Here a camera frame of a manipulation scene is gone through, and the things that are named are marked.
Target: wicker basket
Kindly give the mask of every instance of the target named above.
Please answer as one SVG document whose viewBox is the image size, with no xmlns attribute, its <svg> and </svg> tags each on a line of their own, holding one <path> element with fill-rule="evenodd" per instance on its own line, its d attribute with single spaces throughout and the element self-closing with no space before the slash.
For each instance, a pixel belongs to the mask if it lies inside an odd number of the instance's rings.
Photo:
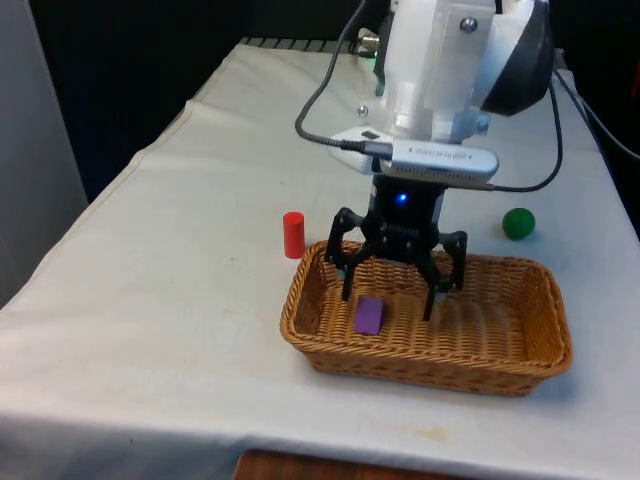
<svg viewBox="0 0 640 480">
<path fill-rule="evenodd" d="M 345 243 L 354 251 L 357 243 Z M 571 364 L 571 339 L 560 290 L 541 265 L 519 258 L 469 255 L 463 291 L 422 319 L 427 286 L 415 268 L 368 260 L 358 267 L 348 302 L 326 242 L 300 262 L 280 330 L 321 372 L 418 385 L 526 395 Z M 444 254 L 435 254 L 444 271 Z M 354 333 L 358 298 L 384 298 L 380 335 Z"/>
</svg>

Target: purple eraser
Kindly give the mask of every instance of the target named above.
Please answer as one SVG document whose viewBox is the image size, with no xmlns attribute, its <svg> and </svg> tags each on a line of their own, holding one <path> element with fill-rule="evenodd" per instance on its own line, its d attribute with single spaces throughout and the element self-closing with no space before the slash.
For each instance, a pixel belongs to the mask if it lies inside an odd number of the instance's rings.
<svg viewBox="0 0 640 480">
<path fill-rule="evenodd" d="M 354 331 L 365 335 L 379 335 L 382 328 L 384 300 L 376 297 L 360 297 L 356 310 Z"/>
</svg>

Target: red cylinder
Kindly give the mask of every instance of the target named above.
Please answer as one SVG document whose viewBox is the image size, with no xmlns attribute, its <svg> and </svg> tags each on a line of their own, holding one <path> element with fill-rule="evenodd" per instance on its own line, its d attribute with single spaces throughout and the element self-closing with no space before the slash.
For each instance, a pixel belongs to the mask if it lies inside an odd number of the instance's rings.
<svg viewBox="0 0 640 480">
<path fill-rule="evenodd" d="M 288 258 L 302 258 L 304 254 L 304 215 L 300 212 L 285 213 L 282 217 L 284 227 L 284 254 Z"/>
</svg>

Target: gray wall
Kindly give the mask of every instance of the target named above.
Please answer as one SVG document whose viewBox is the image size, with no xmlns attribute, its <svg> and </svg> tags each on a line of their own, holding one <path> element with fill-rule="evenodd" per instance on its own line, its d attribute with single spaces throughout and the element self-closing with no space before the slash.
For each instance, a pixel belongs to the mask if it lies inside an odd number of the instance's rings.
<svg viewBox="0 0 640 480">
<path fill-rule="evenodd" d="M 26 0 L 0 0 L 0 306 L 86 198 Z"/>
</svg>

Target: black cable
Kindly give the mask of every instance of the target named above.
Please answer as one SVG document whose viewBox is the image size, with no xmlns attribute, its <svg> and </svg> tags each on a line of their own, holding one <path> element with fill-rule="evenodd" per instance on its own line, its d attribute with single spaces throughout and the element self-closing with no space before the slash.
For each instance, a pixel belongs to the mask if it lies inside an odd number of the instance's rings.
<svg viewBox="0 0 640 480">
<path fill-rule="evenodd" d="M 325 73 L 324 78 L 322 79 L 322 82 L 320 83 L 316 91 L 313 92 L 313 94 L 309 97 L 309 99 L 307 100 L 307 103 L 305 103 L 304 106 L 302 107 L 302 110 L 300 110 L 300 113 L 298 114 L 298 118 L 296 118 L 296 122 L 295 122 L 296 132 L 298 133 L 298 135 L 300 135 L 300 137 L 304 138 L 305 140 L 308 140 L 309 142 L 318 143 L 320 145 L 326 145 L 328 147 L 341 148 L 343 150 L 361 151 L 363 148 L 364 142 L 357 142 L 357 141 L 351 141 L 351 140 L 335 140 L 333 138 L 325 137 L 323 135 L 316 135 L 314 133 L 307 132 L 302 126 L 302 123 L 307 118 L 307 115 L 309 114 L 309 110 L 311 110 L 311 107 L 313 107 L 313 104 L 316 103 L 316 100 L 318 100 L 320 95 L 322 95 L 322 93 L 324 92 L 325 88 L 327 88 L 327 85 L 329 85 L 329 81 L 331 80 L 333 71 L 336 68 L 336 63 L 338 61 L 338 55 L 340 54 L 342 44 L 344 43 L 344 40 L 347 38 L 347 36 L 351 33 L 351 30 L 355 26 L 356 21 L 360 18 L 360 15 L 364 11 L 364 7 L 366 6 L 367 1 L 368 0 L 360 1 L 360 5 L 358 5 L 358 8 L 356 8 L 355 12 L 353 12 L 353 15 L 351 15 L 351 18 L 342 29 L 342 32 L 338 37 L 338 42 L 336 43 L 336 48 L 333 50 L 333 53 L 331 54 L 329 67 L 327 68 L 327 72 Z"/>
<path fill-rule="evenodd" d="M 511 193 L 537 192 L 538 190 L 542 190 L 544 187 L 549 185 L 558 176 L 558 172 L 560 172 L 560 168 L 562 167 L 562 161 L 564 158 L 564 145 L 562 142 L 562 125 L 560 124 L 560 112 L 558 111 L 558 99 L 556 98 L 556 91 L 553 88 L 553 83 L 549 83 L 549 96 L 551 97 L 551 107 L 553 108 L 553 121 L 556 126 L 556 139 L 558 144 L 558 156 L 556 159 L 556 166 L 554 167 L 553 171 L 542 182 L 538 183 L 537 185 L 533 185 L 531 187 L 507 187 L 504 185 L 489 185 L 491 191 L 511 192 Z"/>
<path fill-rule="evenodd" d="M 577 92 L 575 92 L 567 84 L 565 79 L 562 78 L 562 75 L 560 75 L 560 72 L 558 72 L 558 70 L 554 70 L 553 73 L 555 74 L 556 78 L 560 82 L 560 85 L 562 85 L 562 88 L 564 88 L 567 91 L 567 94 L 569 94 L 569 98 L 578 109 L 578 113 L 582 117 L 582 120 L 584 120 L 584 122 L 587 124 L 587 128 L 589 128 L 589 131 L 591 132 L 591 135 L 593 136 L 596 143 L 598 143 L 598 137 L 593 131 L 591 122 L 589 121 L 589 117 L 587 116 L 585 110 L 587 110 L 591 114 L 596 125 L 598 125 L 602 129 L 602 131 L 609 137 L 609 139 L 615 144 L 616 147 L 618 147 L 620 150 L 622 150 L 624 153 L 626 153 L 628 156 L 630 156 L 634 160 L 640 160 L 640 154 L 631 150 L 629 147 L 623 144 L 620 140 L 618 140 L 613 133 L 611 133 L 611 131 L 604 124 L 604 122 L 600 120 L 600 117 L 596 115 L 596 112 L 593 111 L 593 108 L 591 108 L 591 106 L 587 102 L 585 102 L 584 98 L 582 98 Z"/>
</svg>

